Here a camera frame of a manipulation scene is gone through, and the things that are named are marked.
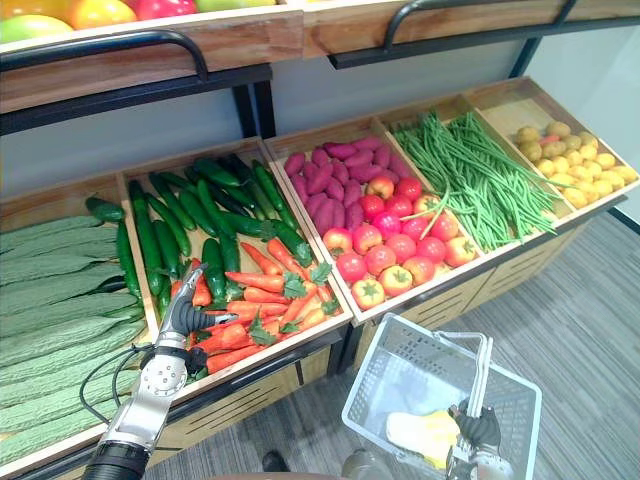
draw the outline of yellow object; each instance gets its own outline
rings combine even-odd
[[[596,150],[598,149],[598,139],[589,132],[580,132],[578,136],[582,140],[582,145],[591,145]]]
[[[577,150],[567,150],[564,152],[564,158],[569,160],[569,165],[582,165],[582,155]]]
[[[624,187],[624,179],[615,172],[602,172],[600,174],[600,180],[609,182],[614,191],[620,190]]]
[[[582,208],[587,206],[587,197],[577,188],[567,188],[564,191],[564,198],[569,200],[569,203],[576,208]]]
[[[593,184],[589,182],[578,182],[575,184],[575,187],[579,188],[580,191],[584,194],[584,197],[587,199],[587,203],[593,203],[600,198],[600,195],[596,191]]]
[[[445,410],[424,417],[401,412],[387,417],[387,439],[421,454],[438,469],[446,468],[449,449],[456,444],[459,434],[458,425]]]
[[[611,183],[607,182],[606,180],[596,180],[595,182],[593,182],[593,188],[596,189],[596,192],[598,192],[600,198],[606,197],[611,192],[613,192]]]
[[[593,162],[591,160],[587,160],[582,164],[582,166],[591,172],[591,176],[595,180],[600,178],[600,174],[602,173],[602,167],[600,166],[599,163]]]
[[[582,165],[576,165],[575,167],[569,168],[567,173],[578,181],[589,183],[593,182],[593,175],[591,175],[591,172]]]
[[[569,170],[569,160],[567,160],[564,157],[561,156],[557,156],[554,157],[553,160],[553,165],[556,167],[556,173],[567,173],[567,171]]]
[[[638,178],[638,172],[636,172],[631,167],[625,167],[625,166],[613,167],[611,171],[620,175],[624,180],[624,183],[627,185],[629,185],[636,178]]]
[[[616,159],[610,153],[599,153],[593,160],[598,162],[603,170],[609,170],[616,165]]]
[[[536,163],[536,167],[547,178],[556,173],[556,167],[551,160],[546,158]]]

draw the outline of wooden bin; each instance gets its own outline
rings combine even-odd
[[[69,215],[88,214],[84,206],[84,201],[87,197],[94,194],[106,200],[110,200],[114,203],[120,203],[126,212],[125,221],[127,224],[129,240],[134,255],[136,272],[143,296],[143,306],[145,309],[148,327],[147,330],[145,330],[144,335],[141,335],[136,340],[136,342],[153,341],[158,335],[158,320],[154,301],[149,291],[146,275],[144,274],[144,262],[142,259],[135,226],[133,224],[131,202],[129,200],[127,192],[127,182],[131,179],[138,179],[142,183],[145,191],[155,192],[155,190],[153,190],[148,183],[148,172],[180,172],[183,167],[190,165],[193,162],[194,158],[198,156],[210,155],[216,157],[229,153],[236,153],[241,159],[245,161],[253,159],[264,161],[264,159],[267,158],[266,149],[261,140],[257,138],[245,139],[223,146],[211,147],[198,150],[196,152],[187,153],[185,155],[151,162],[125,171],[119,171],[112,174],[107,174],[100,177],[39,191],[33,194],[21,196],[19,198],[8,199],[2,203],[2,230],[9,231],[15,228],[54,220],[56,218],[61,218]],[[149,211],[152,217],[155,218],[155,212],[152,212],[151,209],[149,209]],[[298,221],[301,222],[302,219],[299,217],[299,215],[297,215],[297,218]],[[200,257],[200,249],[205,236],[199,230],[196,232],[189,232],[189,235],[190,240],[192,241],[192,256]],[[262,248],[264,250],[264,244],[261,245],[261,243],[256,239],[244,236],[240,237],[241,241],[247,241],[249,243],[252,243],[254,246]],[[310,243],[312,245],[315,258],[321,258],[320,253],[316,249],[313,242]],[[256,270],[249,257],[246,256],[246,254],[244,254],[243,252],[241,253],[241,264],[244,271],[250,271],[252,269],[254,271]],[[333,274],[329,276],[329,286],[333,290],[336,299],[340,304],[338,313],[336,313],[334,316],[320,325],[317,325],[305,332],[281,341],[252,357],[237,362],[236,364],[224,370],[216,372],[215,374],[209,375],[202,380],[186,386],[176,398],[174,405],[180,404],[189,400],[190,398],[196,397],[206,390],[225,383],[244,372],[247,372],[261,364],[264,364],[271,359],[281,356],[286,352],[295,349],[297,346],[318,338],[347,323],[351,319],[352,314],[348,308],[348,303],[337,287],[336,280],[333,277]],[[323,351],[313,354],[300,362],[300,367],[298,368],[301,369],[303,375],[306,375],[308,377],[309,381],[313,381],[314,379],[317,379],[326,373],[328,351],[329,349],[324,349]],[[289,378],[286,372],[282,373],[282,375],[280,375],[278,378],[281,379],[285,376]],[[271,377],[267,377],[265,379],[265,384],[269,383],[270,378]],[[283,387],[278,391],[277,394],[270,395],[268,403],[272,403],[278,398],[281,398],[281,396],[284,396],[292,391],[292,388],[296,385],[296,383],[284,382],[283,385],[286,385],[286,388]],[[245,411],[245,413],[242,414],[244,416],[239,414],[238,418],[244,418],[249,414],[250,413],[246,413]],[[104,430],[104,425],[98,425],[56,444],[53,444],[49,447],[41,449],[37,452],[26,455],[11,463],[3,465],[0,467],[0,479],[14,478],[21,473],[40,467],[42,465],[46,465],[64,455],[70,454],[83,446],[90,445],[91,443],[97,441]]]
[[[304,205],[300,201],[297,193],[295,192],[295,189],[293,188],[293,185],[291,184],[287,173],[284,171],[284,162],[291,153],[309,152],[313,150],[314,147],[322,145],[327,141],[348,142],[368,135],[375,135],[379,137],[383,142],[388,143],[391,146],[392,152],[402,157],[405,160],[407,166],[413,171],[415,177],[422,182],[425,188],[429,188],[429,182],[424,178],[420,171],[416,169],[415,165],[413,165],[413,163],[407,159],[404,152],[402,152],[391,134],[384,128],[382,123],[376,117],[363,117],[352,121],[334,124],[325,128],[275,137],[265,141],[273,159],[271,163],[272,170],[278,176],[281,184],[286,186],[285,196],[287,196],[290,203],[296,205],[299,214],[304,218],[303,229],[305,229],[305,233],[307,234],[307,236],[315,241],[317,248],[322,252],[324,260],[331,264],[335,264],[335,260],[322,242],[318,230],[309,217],[309,214],[304,208]],[[354,324],[358,325],[369,319],[381,318],[382,315],[384,315],[384,313],[388,310],[402,309],[402,305],[411,301],[414,297],[427,292],[431,288],[455,277],[456,275],[459,275],[465,271],[469,271],[474,267],[474,265],[477,265],[478,262],[482,261],[480,249],[477,247],[473,239],[471,239],[471,237],[466,234],[462,225],[459,225],[459,228],[462,235],[466,236],[467,239],[476,247],[478,258],[468,263],[467,265],[456,268],[455,270],[452,270],[448,267],[439,268],[436,272],[435,278],[430,282],[412,288],[408,292],[398,295],[397,297],[390,298],[370,310],[363,311],[358,307],[353,295],[351,294],[349,286],[342,278],[342,276],[336,272],[336,280],[338,281],[338,285],[342,289],[344,296],[349,302],[351,311],[354,314]]]

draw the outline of shopping basket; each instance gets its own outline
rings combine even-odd
[[[389,313],[373,338],[342,410],[351,429],[400,461],[442,479],[419,454],[386,439],[387,416],[393,412],[428,415],[469,398],[476,377],[476,354],[425,328]],[[531,480],[538,443],[542,393],[535,384],[490,364],[484,405],[500,422],[500,455],[509,461],[515,480]]]

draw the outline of carrot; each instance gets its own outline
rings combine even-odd
[[[281,275],[267,275],[264,273],[225,272],[229,280],[242,283],[248,287],[261,288],[273,293],[284,291],[284,277]]]
[[[291,302],[289,308],[280,319],[281,326],[293,322],[300,314],[302,308],[311,301],[318,291],[317,285],[311,282],[304,282],[304,288],[307,290],[307,294],[304,297],[295,298],[293,302]]]
[[[240,242],[240,245],[242,245],[242,248],[249,254],[251,259],[256,262],[263,273],[267,275],[282,275],[282,268],[276,262],[264,256],[256,247],[245,242]]]
[[[291,303],[291,299],[278,293],[267,292],[261,288],[247,287],[244,289],[244,299],[248,302],[256,303]]]
[[[273,257],[278,260],[284,268],[289,270],[292,273],[297,273],[305,280],[311,280],[309,276],[309,272],[302,268],[298,262],[296,262],[295,258],[291,255],[287,247],[278,239],[272,238],[267,242],[267,251],[273,255]]]
[[[233,352],[214,355],[213,357],[209,357],[209,359],[207,360],[207,370],[210,374],[219,372],[223,368],[230,367],[234,363],[237,363],[240,360],[244,360],[245,358],[258,353],[264,348],[265,347],[261,347],[258,345],[251,345],[249,347],[241,348],[240,350],[234,350]]]

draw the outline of shoe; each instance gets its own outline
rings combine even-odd
[[[264,472],[290,472],[287,462],[277,450],[271,450],[262,457],[262,470]]]

